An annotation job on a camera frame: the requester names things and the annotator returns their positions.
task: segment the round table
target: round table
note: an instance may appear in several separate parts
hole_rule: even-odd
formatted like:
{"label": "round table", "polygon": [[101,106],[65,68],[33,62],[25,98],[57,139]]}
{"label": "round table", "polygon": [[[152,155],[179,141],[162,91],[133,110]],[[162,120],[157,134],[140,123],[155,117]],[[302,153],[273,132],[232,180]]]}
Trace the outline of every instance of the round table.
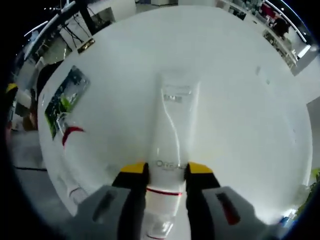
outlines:
{"label": "round table", "polygon": [[[38,105],[43,158],[72,214],[76,207],[58,180],[65,160],[44,112],[73,65],[90,79],[72,111],[96,147],[99,157],[90,165],[120,168],[146,159],[157,76],[179,70],[200,81],[191,160],[210,167],[220,184],[247,199],[266,223],[291,207],[310,176],[311,125],[294,76],[260,34],[219,8],[174,6],[117,22],[93,38],[92,46],[70,54],[53,73]],[[168,239],[189,239],[185,229],[182,203]]]}

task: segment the yellow object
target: yellow object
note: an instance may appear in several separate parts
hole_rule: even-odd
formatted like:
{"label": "yellow object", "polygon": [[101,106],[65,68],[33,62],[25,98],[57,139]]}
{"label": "yellow object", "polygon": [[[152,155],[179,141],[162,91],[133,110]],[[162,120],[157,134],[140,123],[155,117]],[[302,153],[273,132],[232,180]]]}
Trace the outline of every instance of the yellow object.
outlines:
{"label": "yellow object", "polygon": [[6,88],[5,93],[8,93],[10,90],[12,90],[12,89],[14,89],[14,88],[17,88],[17,87],[18,87],[17,84],[15,84],[15,83],[9,83],[8,86],[7,86],[7,88]]}
{"label": "yellow object", "polygon": [[135,164],[126,165],[121,168],[122,173],[142,174],[144,171],[145,162],[137,162]]}
{"label": "yellow object", "polygon": [[207,167],[206,165],[195,163],[190,161],[189,162],[190,173],[192,174],[212,174],[213,171]]}

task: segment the red stripe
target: red stripe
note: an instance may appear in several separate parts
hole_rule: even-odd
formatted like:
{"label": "red stripe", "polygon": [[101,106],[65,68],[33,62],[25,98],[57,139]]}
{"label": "red stripe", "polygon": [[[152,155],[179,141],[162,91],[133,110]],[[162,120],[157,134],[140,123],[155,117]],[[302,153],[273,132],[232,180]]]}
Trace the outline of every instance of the red stripe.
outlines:
{"label": "red stripe", "polygon": [[165,238],[158,238],[158,237],[154,237],[154,236],[149,236],[148,234],[146,235],[148,238],[151,239],[157,239],[157,240],[164,240]]}
{"label": "red stripe", "polygon": [[68,127],[66,130],[65,130],[65,133],[62,137],[62,146],[64,147],[65,144],[66,144],[66,141],[69,137],[69,135],[72,133],[72,132],[84,132],[84,130],[80,127],[77,127],[77,126],[70,126]]}
{"label": "red stripe", "polygon": [[170,195],[170,196],[181,196],[182,192],[167,192],[167,191],[159,191],[159,190],[154,190],[151,188],[146,188],[147,191],[156,193],[156,194],[163,194],[163,195]]}

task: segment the white tube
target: white tube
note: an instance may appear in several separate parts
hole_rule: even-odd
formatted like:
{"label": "white tube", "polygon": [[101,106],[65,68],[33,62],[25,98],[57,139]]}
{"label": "white tube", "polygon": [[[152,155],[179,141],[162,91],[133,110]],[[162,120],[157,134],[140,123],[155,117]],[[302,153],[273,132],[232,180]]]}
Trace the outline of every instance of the white tube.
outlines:
{"label": "white tube", "polygon": [[155,132],[147,161],[150,179],[145,239],[167,237],[185,190],[184,170],[192,147],[200,85],[194,79],[180,71],[161,74]]}

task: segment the person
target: person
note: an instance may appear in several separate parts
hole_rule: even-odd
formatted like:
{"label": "person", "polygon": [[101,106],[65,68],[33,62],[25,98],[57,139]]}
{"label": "person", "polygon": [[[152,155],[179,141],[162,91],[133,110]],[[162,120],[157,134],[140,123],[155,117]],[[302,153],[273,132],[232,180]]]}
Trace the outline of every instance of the person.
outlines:
{"label": "person", "polygon": [[285,33],[289,33],[289,24],[281,17],[278,17],[272,26],[273,31],[282,39],[285,39]]}

